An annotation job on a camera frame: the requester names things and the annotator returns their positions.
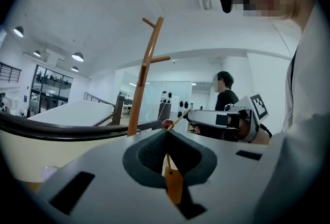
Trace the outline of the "black metal stair railing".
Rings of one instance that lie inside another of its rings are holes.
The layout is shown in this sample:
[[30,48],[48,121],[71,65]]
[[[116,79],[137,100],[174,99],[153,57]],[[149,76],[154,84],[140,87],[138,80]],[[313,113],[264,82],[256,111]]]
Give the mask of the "black metal stair railing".
[[85,101],[89,101],[89,102],[94,102],[94,103],[103,103],[103,104],[107,104],[107,105],[111,105],[111,106],[115,106],[115,104],[113,103],[109,103],[105,100],[102,100],[94,95],[91,95],[87,92],[84,93],[84,100]]

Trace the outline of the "wooden coat stand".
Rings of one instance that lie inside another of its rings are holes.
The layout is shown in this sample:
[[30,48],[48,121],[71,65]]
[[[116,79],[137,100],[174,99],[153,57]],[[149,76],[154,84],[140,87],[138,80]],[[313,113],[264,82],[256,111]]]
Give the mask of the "wooden coat stand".
[[159,17],[157,22],[154,24],[150,20],[143,18],[142,19],[146,24],[153,28],[153,32],[151,34],[150,40],[148,42],[144,58],[141,64],[140,73],[138,77],[138,81],[136,84],[136,90],[134,94],[133,104],[130,111],[130,119],[128,124],[128,131],[127,136],[133,136],[136,134],[137,127],[138,127],[138,120],[140,115],[140,108],[143,99],[143,93],[145,89],[145,83],[147,79],[147,75],[150,69],[150,64],[167,61],[170,60],[170,56],[163,56],[158,58],[153,58],[153,53],[155,50],[156,42],[158,40],[158,36],[163,24],[163,17]]

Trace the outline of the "black metal balustrade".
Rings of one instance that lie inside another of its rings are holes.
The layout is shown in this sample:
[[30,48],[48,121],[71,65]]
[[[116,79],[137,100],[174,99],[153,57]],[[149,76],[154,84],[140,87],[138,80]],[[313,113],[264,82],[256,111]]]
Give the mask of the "black metal balustrade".
[[21,70],[0,62],[0,82],[18,83]]

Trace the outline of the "black framed glass partition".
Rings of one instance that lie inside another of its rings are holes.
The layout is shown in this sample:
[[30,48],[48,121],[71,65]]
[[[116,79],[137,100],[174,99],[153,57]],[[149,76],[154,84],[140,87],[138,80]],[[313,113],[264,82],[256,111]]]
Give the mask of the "black framed glass partition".
[[35,114],[67,104],[73,78],[36,66],[29,107]]

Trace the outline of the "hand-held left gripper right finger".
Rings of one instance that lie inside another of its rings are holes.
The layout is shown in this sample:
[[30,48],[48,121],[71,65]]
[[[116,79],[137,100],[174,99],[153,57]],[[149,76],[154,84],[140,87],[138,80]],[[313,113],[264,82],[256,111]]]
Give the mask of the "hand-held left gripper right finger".
[[184,194],[180,209],[171,213],[168,224],[253,224],[254,209],[261,191],[248,182],[258,165],[255,159],[238,155],[247,151],[261,156],[265,145],[230,142],[168,131],[174,164],[184,172]]

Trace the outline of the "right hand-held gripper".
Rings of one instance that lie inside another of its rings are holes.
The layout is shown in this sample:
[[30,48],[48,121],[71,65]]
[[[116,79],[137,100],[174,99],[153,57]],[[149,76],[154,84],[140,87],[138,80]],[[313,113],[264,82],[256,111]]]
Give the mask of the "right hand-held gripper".
[[[197,125],[207,125],[217,128],[234,130],[234,137],[241,142],[252,143],[259,129],[270,131],[262,124],[269,112],[259,94],[245,96],[235,104],[228,104],[225,111],[191,110],[187,114],[187,120]],[[239,119],[248,121],[251,125],[250,133],[244,140],[237,137]]]

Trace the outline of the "person's right hand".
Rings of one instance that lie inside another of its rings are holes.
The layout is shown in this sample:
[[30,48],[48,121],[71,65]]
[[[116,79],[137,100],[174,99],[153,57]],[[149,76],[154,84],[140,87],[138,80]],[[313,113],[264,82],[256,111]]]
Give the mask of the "person's right hand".
[[250,133],[251,125],[248,121],[244,119],[239,119],[239,129],[237,137],[239,140],[244,140]]

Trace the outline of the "dark wooden post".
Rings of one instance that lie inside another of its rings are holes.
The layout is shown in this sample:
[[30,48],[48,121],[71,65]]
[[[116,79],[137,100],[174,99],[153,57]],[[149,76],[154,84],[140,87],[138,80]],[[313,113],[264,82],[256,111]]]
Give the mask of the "dark wooden post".
[[119,125],[120,120],[121,120],[121,114],[122,114],[122,109],[124,105],[124,97],[122,95],[118,95],[117,101],[116,101],[116,106],[113,111],[113,116],[112,116],[112,125]]

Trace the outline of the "person's white shirt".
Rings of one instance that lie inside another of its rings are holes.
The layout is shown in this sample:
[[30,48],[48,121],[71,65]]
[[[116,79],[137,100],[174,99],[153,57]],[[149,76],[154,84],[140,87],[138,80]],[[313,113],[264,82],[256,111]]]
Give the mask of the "person's white shirt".
[[319,5],[287,71],[282,133],[255,224],[330,222],[330,24]]

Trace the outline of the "black bags hung on wall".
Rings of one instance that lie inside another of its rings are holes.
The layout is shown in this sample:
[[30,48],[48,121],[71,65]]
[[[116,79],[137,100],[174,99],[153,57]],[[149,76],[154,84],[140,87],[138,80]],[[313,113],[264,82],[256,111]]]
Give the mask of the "black bags hung on wall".
[[171,91],[163,91],[161,93],[161,100],[159,106],[159,119],[170,119],[171,115],[174,118],[174,114],[177,115],[177,118],[180,118],[184,115],[188,109],[188,102],[180,99],[179,96],[174,96]]

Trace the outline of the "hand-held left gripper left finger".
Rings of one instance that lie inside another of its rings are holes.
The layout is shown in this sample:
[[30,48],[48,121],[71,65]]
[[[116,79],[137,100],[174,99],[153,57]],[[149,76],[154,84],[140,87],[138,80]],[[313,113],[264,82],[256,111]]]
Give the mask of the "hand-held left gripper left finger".
[[54,173],[38,191],[50,203],[80,172],[94,176],[67,215],[50,210],[60,223],[69,224],[184,224],[185,217],[171,202],[166,190],[142,186],[124,169],[127,148],[159,133],[147,131],[111,140],[87,151]]

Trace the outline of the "person's right forearm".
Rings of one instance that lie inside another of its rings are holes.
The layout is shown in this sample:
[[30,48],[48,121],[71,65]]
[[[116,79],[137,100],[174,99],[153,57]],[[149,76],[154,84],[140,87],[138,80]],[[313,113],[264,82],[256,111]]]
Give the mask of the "person's right forearm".
[[269,134],[263,130],[259,129],[255,139],[252,141],[253,144],[258,144],[258,145],[265,145],[267,146],[270,142],[270,136]]

